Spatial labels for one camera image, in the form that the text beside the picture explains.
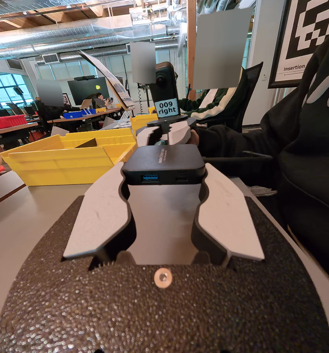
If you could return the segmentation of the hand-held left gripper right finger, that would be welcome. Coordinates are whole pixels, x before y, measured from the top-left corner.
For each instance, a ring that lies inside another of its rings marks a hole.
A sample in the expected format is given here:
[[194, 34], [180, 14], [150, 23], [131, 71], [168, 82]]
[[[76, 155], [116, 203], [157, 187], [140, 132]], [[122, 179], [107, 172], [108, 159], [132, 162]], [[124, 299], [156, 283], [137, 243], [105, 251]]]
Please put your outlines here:
[[265, 256], [243, 192], [206, 163], [194, 214], [194, 263], [227, 266], [232, 257], [263, 261]]

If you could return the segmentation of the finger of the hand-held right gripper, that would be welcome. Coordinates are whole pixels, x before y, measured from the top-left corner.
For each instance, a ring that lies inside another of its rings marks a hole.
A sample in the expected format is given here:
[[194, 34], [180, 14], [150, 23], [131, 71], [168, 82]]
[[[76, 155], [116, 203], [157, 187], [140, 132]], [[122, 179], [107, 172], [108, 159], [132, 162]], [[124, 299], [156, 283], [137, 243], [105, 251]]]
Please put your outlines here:
[[162, 128], [160, 126], [144, 126], [136, 130], [136, 141], [138, 147], [154, 146], [162, 140]]
[[186, 144], [191, 137], [191, 128], [187, 121], [179, 121], [169, 125], [168, 145]]

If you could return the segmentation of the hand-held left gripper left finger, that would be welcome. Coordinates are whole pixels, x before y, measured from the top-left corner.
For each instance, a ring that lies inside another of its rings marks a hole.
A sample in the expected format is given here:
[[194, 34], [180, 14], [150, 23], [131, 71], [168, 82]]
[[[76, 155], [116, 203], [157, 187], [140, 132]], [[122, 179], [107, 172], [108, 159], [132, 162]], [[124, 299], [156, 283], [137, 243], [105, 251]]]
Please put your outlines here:
[[136, 240], [123, 166], [123, 162], [114, 165], [85, 192], [63, 253], [65, 259], [93, 256], [103, 263], [116, 261]]

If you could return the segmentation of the black square hub adapter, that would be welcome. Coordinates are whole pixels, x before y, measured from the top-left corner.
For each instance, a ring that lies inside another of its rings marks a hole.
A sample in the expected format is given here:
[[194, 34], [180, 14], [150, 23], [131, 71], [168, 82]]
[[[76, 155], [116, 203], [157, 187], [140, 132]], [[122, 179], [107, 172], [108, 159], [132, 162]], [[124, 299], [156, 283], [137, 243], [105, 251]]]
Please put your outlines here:
[[206, 167], [196, 145], [152, 145], [138, 147], [122, 173], [129, 185], [196, 185]]

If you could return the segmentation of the yellow plastic bin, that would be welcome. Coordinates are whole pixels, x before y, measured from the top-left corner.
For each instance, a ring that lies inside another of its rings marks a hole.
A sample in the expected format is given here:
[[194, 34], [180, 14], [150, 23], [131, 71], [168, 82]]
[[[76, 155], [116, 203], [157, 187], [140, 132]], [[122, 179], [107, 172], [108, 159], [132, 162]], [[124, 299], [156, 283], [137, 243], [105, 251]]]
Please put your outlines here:
[[132, 130], [135, 135], [137, 135], [137, 131], [143, 127], [147, 126], [148, 122], [158, 120], [158, 116], [156, 113], [152, 114], [140, 114], [135, 117], [130, 117], [130, 123]]
[[130, 128], [54, 135], [2, 152], [26, 186], [92, 184], [138, 148]]

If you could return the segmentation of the person's right forearm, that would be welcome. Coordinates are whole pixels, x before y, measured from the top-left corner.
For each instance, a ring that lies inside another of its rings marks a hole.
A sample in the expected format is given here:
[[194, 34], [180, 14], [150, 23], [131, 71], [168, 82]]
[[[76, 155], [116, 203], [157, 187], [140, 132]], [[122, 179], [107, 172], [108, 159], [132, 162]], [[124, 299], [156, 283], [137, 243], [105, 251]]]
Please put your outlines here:
[[247, 186], [277, 190], [277, 156], [282, 148], [269, 131], [238, 133], [224, 125], [197, 127], [195, 131], [201, 155], [211, 162], [218, 158], [213, 166], [220, 172], [239, 177]]

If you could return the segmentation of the grey desk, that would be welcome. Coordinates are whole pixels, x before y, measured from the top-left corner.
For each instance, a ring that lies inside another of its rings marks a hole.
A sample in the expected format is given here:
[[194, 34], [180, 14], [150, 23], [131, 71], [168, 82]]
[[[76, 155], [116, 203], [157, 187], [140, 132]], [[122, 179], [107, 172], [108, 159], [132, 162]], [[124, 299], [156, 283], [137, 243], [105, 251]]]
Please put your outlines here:
[[[245, 196], [251, 197], [288, 240], [305, 265], [320, 296], [329, 323], [329, 278], [314, 259], [286, 233], [268, 210], [239, 179], [233, 183]], [[71, 203], [83, 195], [89, 184], [65, 186], [22, 185], [15, 172], [0, 177], [0, 314], [9, 289], [19, 269], [34, 246], [59, 219]], [[170, 255], [175, 245], [183, 246], [183, 260], [189, 261], [196, 250], [190, 244], [190, 224], [199, 199], [198, 186], [150, 186], [143, 194], [139, 186], [130, 187], [130, 205], [140, 239], [130, 247], [140, 264], [179, 264], [179, 250]]]

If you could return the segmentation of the wooden column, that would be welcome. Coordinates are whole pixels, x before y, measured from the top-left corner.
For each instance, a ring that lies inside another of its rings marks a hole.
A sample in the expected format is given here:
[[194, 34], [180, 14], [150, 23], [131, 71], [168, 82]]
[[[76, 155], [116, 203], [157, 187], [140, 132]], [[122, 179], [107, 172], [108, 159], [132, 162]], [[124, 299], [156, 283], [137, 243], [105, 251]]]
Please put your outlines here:
[[188, 67], [188, 85], [191, 90], [189, 91], [189, 99], [196, 100], [196, 91], [193, 88], [194, 79], [194, 59], [196, 50], [196, 26], [197, 26], [197, 13], [196, 0], [186, 1], [187, 11], [187, 67]]

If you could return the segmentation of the white document stand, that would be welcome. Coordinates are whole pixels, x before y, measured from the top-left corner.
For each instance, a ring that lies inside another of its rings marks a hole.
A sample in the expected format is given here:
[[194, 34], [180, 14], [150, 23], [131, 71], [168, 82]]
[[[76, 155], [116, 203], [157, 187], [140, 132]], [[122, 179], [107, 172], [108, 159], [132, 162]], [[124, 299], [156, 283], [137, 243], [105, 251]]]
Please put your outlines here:
[[81, 50], [78, 50], [77, 53], [83, 59], [92, 64], [96, 69], [98, 69], [100, 73], [103, 74], [110, 86], [110, 89], [112, 90], [118, 102], [121, 104], [122, 108], [125, 111], [135, 110], [136, 105], [129, 96], [123, 84], [107, 69], [107, 67], [100, 60], [95, 57], [92, 57], [91, 55], [88, 55], [87, 53]]

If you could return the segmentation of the blue plastic bin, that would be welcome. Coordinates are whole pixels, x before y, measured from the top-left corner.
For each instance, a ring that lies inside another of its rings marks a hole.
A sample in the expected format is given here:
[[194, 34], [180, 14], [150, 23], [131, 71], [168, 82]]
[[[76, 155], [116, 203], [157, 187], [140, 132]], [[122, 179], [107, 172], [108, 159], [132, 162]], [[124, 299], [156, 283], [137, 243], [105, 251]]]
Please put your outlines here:
[[80, 117], [86, 117], [89, 118], [91, 115], [96, 114], [96, 109], [82, 109], [79, 111], [71, 111], [63, 114], [63, 117], [65, 119], [74, 119], [74, 118], [80, 118]]

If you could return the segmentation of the black television screen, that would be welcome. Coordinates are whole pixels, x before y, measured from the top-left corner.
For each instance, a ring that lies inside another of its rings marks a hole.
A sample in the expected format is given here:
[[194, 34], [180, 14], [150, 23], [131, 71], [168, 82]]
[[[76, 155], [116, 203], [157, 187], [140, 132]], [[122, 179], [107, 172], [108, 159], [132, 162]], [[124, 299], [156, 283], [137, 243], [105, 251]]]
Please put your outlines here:
[[101, 93], [104, 98], [109, 98], [109, 91], [105, 77], [89, 80], [67, 81], [75, 105], [81, 105], [88, 96]]

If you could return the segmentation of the black office chair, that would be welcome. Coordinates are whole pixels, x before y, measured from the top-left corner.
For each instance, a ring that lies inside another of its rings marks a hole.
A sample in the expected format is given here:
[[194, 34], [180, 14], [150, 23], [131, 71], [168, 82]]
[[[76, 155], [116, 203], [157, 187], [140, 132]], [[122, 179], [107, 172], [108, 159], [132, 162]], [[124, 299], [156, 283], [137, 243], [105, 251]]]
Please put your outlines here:
[[263, 64], [264, 62], [262, 61], [259, 64], [246, 69], [247, 83], [244, 99], [234, 111], [233, 117], [229, 119], [229, 127], [238, 133], [242, 133], [244, 115], [246, 113], [247, 106], [251, 100], [256, 84], [259, 80]]

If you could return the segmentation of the person's black hoodie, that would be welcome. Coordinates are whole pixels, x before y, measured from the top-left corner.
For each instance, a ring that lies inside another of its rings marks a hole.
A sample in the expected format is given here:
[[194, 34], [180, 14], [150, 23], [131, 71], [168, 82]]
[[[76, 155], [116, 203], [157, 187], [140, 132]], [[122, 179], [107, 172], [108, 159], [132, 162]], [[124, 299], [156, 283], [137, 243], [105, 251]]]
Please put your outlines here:
[[277, 159], [279, 203], [297, 242], [329, 276], [329, 37], [302, 79], [262, 121]]

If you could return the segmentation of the black white marker poster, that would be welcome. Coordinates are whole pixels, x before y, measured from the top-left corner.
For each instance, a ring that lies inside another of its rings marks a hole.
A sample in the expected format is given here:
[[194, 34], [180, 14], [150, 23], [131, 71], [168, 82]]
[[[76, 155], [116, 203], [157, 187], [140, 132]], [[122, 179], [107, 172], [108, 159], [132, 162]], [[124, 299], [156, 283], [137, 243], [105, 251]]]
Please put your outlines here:
[[316, 48], [329, 37], [329, 0], [286, 0], [269, 89], [296, 87]]

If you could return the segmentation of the silver ventilation duct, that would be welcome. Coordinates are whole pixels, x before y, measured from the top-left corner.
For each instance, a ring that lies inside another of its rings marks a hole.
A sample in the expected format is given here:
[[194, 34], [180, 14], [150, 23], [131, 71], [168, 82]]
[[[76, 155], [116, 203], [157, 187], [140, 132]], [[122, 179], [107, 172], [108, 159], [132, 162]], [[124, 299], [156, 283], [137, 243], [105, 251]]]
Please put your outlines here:
[[12, 48], [46, 43], [49, 40], [87, 38], [127, 31], [134, 33], [136, 30], [140, 30], [141, 33], [153, 34], [154, 23], [150, 20], [144, 20], [134, 24], [130, 15], [120, 15], [4, 31], [0, 32], [0, 51], [3, 52], [3, 56], [6, 56], [5, 52]]

